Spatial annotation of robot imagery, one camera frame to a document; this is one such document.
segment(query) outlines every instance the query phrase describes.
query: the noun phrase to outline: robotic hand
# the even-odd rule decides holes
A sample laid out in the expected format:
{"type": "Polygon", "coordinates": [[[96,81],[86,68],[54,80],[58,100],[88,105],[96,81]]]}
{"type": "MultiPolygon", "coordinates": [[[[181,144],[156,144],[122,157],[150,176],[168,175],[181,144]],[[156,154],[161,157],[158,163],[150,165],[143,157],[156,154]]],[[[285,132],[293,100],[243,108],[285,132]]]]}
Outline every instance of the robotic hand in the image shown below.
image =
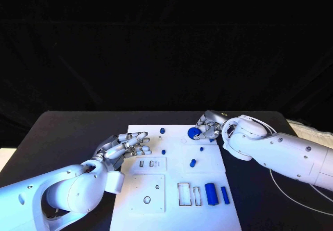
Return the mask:
{"type": "Polygon", "coordinates": [[[100,145],[91,160],[71,165],[41,176],[0,188],[0,205],[11,210],[0,212],[2,230],[58,231],[94,210],[104,191],[120,193],[125,174],[119,167],[125,158],[152,154],[142,143],[149,142],[148,132],[112,136],[100,145]],[[47,197],[55,209],[70,211],[48,218],[41,201],[47,197]]]}
{"type": "Polygon", "coordinates": [[[333,191],[333,149],[276,130],[241,115],[207,111],[189,130],[195,140],[223,134],[224,149],[241,160],[257,162],[285,176],[333,191]],[[205,132],[198,129],[205,125],[205,132]]]}

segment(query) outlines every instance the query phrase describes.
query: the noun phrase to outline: cable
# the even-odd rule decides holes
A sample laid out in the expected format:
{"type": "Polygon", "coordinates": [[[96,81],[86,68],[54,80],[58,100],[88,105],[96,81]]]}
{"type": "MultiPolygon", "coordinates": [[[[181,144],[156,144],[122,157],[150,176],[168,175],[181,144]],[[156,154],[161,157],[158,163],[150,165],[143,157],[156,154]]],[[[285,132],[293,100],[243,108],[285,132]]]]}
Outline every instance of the cable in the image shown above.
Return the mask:
{"type": "Polygon", "coordinates": [[[302,204],[300,202],[298,202],[298,201],[286,194],[286,192],[285,192],[283,189],[280,188],[280,186],[279,186],[279,184],[277,184],[277,182],[276,182],[274,177],[273,177],[273,181],[274,181],[274,184],[276,184],[277,188],[279,188],[280,191],[283,192],[283,194],[285,194],[299,205],[302,205],[303,207],[309,208],[310,210],[313,210],[313,211],[316,211],[316,212],[319,212],[319,213],[323,213],[323,214],[326,214],[326,215],[333,216],[332,213],[326,213],[326,212],[323,212],[323,211],[319,211],[318,209],[310,208],[309,206],[306,206],[305,204],[302,204]]]}
{"type": "Polygon", "coordinates": [[[313,189],[318,191],[318,193],[329,200],[333,202],[333,199],[310,184],[310,186],[313,187],[313,189]]]}

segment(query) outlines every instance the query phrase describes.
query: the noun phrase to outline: white cylinder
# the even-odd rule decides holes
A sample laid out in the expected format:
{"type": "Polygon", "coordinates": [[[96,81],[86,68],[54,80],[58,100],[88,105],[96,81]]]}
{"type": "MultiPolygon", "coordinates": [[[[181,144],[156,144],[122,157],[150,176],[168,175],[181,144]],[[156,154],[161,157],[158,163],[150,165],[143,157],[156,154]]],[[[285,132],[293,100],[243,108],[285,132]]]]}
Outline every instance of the white cylinder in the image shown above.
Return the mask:
{"type": "Polygon", "coordinates": [[[109,172],[106,191],[114,194],[122,192],[126,174],[123,172],[109,172]]]}

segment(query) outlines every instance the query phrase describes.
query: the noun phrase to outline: black tablecloth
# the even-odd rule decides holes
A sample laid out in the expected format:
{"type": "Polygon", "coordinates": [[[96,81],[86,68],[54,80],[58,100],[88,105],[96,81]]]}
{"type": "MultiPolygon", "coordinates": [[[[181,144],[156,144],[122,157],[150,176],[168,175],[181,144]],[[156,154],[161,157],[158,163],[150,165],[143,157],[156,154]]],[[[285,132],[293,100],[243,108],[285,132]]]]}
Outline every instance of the black tablecloth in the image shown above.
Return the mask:
{"type": "MultiPolygon", "coordinates": [[[[227,112],[269,123],[277,132],[296,135],[279,112],[227,112]]],[[[88,160],[96,147],[129,125],[197,124],[204,112],[47,112],[39,117],[0,172],[0,187],[88,160]]],[[[237,159],[221,146],[227,177],[243,230],[333,230],[333,217],[298,205],[277,189],[270,171],[256,160],[237,159]]],[[[303,204],[333,213],[331,203],[309,184],[274,173],[287,194],[303,204]]],[[[322,190],[329,196],[333,193],[322,190]]],[[[65,230],[110,230],[116,195],[104,193],[93,212],[65,230]]]]}

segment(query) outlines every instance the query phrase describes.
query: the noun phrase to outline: blue object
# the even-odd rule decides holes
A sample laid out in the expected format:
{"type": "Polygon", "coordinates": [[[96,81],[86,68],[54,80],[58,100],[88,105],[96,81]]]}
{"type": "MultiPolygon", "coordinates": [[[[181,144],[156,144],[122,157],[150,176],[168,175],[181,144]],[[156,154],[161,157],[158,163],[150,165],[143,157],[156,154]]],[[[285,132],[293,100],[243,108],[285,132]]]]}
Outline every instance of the blue object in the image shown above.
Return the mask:
{"type": "Polygon", "coordinates": [[[230,202],[230,198],[228,198],[225,187],[221,187],[221,190],[223,190],[223,194],[224,194],[224,202],[228,205],[228,204],[231,204],[231,202],[230,202]]]}
{"type": "Polygon", "coordinates": [[[188,132],[189,138],[194,139],[195,135],[199,135],[201,132],[202,132],[201,129],[198,129],[198,128],[191,128],[191,129],[189,129],[189,132],[188,132]]]}
{"type": "Polygon", "coordinates": [[[207,189],[207,200],[210,205],[218,205],[220,200],[218,200],[218,195],[217,195],[217,190],[215,190],[215,184],[210,183],[205,185],[207,189]]]}
{"type": "Polygon", "coordinates": [[[192,167],[195,167],[195,165],[197,165],[197,160],[194,159],[192,161],[191,161],[191,164],[189,164],[192,167]]]}

